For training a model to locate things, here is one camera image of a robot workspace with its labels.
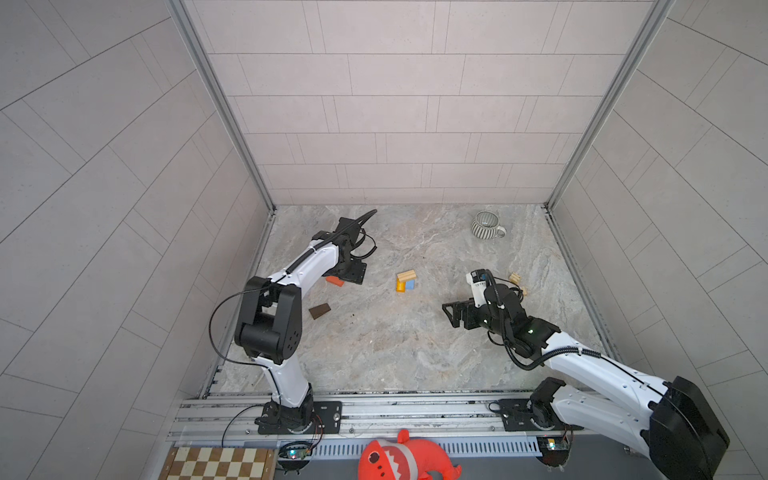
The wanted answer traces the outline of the red wooden block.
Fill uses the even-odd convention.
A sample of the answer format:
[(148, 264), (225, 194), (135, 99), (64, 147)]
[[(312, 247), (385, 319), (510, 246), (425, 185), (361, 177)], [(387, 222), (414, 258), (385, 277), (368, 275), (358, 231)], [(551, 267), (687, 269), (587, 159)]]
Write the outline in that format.
[(340, 278), (335, 277), (335, 276), (328, 276), (328, 277), (325, 278), (325, 280), (328, 283), (331, 283), (331, 284), (336, 285), (338, 287), (342, 287), (345, 284), (345, 282), (343, 280), (341, 280)]

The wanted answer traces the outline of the natural wood grooved block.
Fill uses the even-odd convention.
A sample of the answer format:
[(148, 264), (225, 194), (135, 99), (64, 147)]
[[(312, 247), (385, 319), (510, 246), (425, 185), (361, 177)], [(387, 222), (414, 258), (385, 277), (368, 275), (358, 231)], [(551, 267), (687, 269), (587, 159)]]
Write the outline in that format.
[(417, 274), (414, 270), (408, 270), (408, 271), (397, 274), (397, 279), (400, 282), (407, 282), (410, 280), (415, 280), (416, 278), (417, 278)]

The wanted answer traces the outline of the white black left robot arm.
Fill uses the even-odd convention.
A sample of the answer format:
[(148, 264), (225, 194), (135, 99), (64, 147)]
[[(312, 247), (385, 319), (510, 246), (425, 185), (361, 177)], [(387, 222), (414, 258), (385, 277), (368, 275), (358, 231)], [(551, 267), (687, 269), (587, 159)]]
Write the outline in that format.
[(312, 426), (312, 387), (296, 356), (303, 333), (303, 297), (327, 277), (362, 283), (365, 260), (372, 253), (356, 255), (354, 250), (365, 242), (364, 224), (376, 213), (340, 218), (335, 230), (315, 234), (288, 266), (247, 281), (234, 341), (253, 364), (265, 370), (272, 388), (271, 400), (256, 420), (259, 433), (303, 433)]

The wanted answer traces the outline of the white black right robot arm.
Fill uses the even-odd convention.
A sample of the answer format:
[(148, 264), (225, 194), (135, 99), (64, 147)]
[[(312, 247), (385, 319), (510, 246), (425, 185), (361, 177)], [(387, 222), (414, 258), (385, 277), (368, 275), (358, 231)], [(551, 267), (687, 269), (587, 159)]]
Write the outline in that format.
[(528, 315), (517, 286), (471, 280), (472, 298), (442, 304), (451, 325), (484, 328), (519, 369), (548, 367), (587, 386), (548, 377), (519, 413), (540, 430), (583, 427), (651, 460), (668, 479), (711, 479), (730, 438), (693, 382), (632, 369), (592, 350), (557, 325)]

